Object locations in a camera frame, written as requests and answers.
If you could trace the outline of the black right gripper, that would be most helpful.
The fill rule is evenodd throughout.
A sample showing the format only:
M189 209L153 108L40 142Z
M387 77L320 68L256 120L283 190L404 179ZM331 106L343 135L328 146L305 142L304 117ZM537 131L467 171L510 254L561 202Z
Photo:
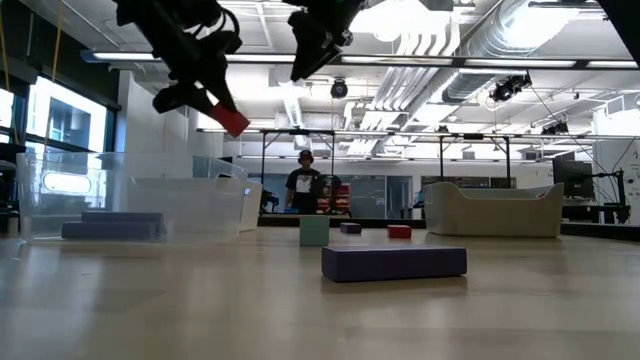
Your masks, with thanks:
M349 46L353 42L351 23L366 6L366 0L286 0L286 3L297 7L288 19L296 41L316 42L321 48ZM297 49L290 75L293 82L307 79L341 54L336 47L321 48Z

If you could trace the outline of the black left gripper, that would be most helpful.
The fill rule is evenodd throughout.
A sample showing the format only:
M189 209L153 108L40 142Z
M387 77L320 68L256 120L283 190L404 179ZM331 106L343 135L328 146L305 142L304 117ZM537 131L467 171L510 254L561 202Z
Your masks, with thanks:
M162 114L186 106L201 113L215 106L237 113L226 73L226 56L236 52L236 30L215 30L202 38L184 31L175 19L164 14L148 27L148 42L152 55L161 59L176 83L158 92L152 100L154 109Z

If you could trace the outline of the teal block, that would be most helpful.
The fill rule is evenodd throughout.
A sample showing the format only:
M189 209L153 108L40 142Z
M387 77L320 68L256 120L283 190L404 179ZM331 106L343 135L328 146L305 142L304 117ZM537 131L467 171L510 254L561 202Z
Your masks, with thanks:
M323 247L329 244L330 218L323 215L305 215L299 219L299 245Z

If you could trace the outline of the clear plastic bin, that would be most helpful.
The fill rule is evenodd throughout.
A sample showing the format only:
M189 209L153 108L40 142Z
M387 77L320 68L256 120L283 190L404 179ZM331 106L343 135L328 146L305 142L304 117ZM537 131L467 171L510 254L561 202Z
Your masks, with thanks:
M175 233L154 224L150 240L64 239L64 223L82 222L85 211L131 212L127 189L132 178L216 178L247 180L245 169L219 158L188 153L109 152L21 154L17 160L21 231L28 241L124 242L192 245L233 238L209 233Z

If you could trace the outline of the person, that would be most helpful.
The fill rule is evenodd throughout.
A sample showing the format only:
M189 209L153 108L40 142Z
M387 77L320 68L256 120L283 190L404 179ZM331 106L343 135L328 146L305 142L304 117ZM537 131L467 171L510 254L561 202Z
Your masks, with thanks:
M312 167L314 158L310 150L298 156L299 168L293 170L286 181L286 206L298 214L315 214L318 208L319 178L321 173Z

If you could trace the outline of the large window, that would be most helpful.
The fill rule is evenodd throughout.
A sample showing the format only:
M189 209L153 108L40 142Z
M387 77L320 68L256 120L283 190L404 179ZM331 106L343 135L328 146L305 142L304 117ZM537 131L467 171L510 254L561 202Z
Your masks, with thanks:
M0 143L26 136L24 145L35 152L109 147L110 109L45 77L24 90L20 96L0 85Z

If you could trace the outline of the red tool cabinet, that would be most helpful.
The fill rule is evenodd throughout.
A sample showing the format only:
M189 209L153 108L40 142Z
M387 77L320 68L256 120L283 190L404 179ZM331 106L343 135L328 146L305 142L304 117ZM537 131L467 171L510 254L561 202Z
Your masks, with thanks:
M320 179L318 212L324 215L351 217L351 188L335 175Z

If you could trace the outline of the light grey plastic bin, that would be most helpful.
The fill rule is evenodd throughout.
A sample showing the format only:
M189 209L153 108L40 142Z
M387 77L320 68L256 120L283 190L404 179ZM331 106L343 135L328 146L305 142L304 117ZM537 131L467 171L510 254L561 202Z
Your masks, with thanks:
M555 238L564 185L528 189L459 188L437 182L422 189L426 228L442 236Z

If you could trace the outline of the black computer monitor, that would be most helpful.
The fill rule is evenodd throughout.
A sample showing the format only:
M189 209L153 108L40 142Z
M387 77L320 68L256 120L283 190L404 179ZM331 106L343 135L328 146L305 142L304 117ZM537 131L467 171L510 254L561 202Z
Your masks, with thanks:
M560 157L553 159L553 179L555 183L564 184L565 197L593 198L592 175L593 169L589 163L566 160Z

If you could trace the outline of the black metal gantry frame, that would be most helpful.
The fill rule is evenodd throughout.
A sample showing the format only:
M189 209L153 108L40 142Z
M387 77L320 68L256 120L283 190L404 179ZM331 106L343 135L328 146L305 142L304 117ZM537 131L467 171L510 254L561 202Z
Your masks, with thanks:
M262 134L261 141L261 173L260 173L260 184L264 189L264 178L265 178L265 160L266 160L266 150L269 148L272 142L267 142L267 136L270 134L274 134L275 137L272 140L276 140L281 134L287 134L290 136L310 136L317 135L321 140L326 140L323 138L323 135L331 137L331 144L327 145L331 152L331 175L335 175L335 145L336 145L336 132L334 130L322 130L322 129L303 129L303 128L291 128L291 129L262 129L259 130Z
M444 140L446 138L458 139L462 138L463 140L490 140L495 146L497 146L506 156L506 182L507 188L513 187L513 181L511 177L511 142L508 136L498 136L498 135L487 135L483 133L450 133L444 134L442 133L437 137L438 139L438 150L439 150L439 180L444 180Z

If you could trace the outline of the black ceiling light rail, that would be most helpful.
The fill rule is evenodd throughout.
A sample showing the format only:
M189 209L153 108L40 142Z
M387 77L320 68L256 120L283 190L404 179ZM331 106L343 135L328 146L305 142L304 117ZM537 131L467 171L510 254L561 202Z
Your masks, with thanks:
M81 58L88 63L140 62L159 63L146 52L100 52L83 50ZM227 56L231 64L293 65L294 54L240 53ZM435 67L479 69L577 70L577 71L639 71L631 60L620 59L551 59L551 58L474 58L451 56L350 55L339 54L329 65L371 67Z

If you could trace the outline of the silver ventilation duct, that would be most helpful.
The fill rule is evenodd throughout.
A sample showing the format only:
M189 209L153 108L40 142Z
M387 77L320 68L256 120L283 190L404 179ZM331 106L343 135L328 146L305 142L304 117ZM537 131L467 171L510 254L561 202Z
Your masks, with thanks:
M495 58L627 55L602 10L587 10L560 0L500 0L457 53Z

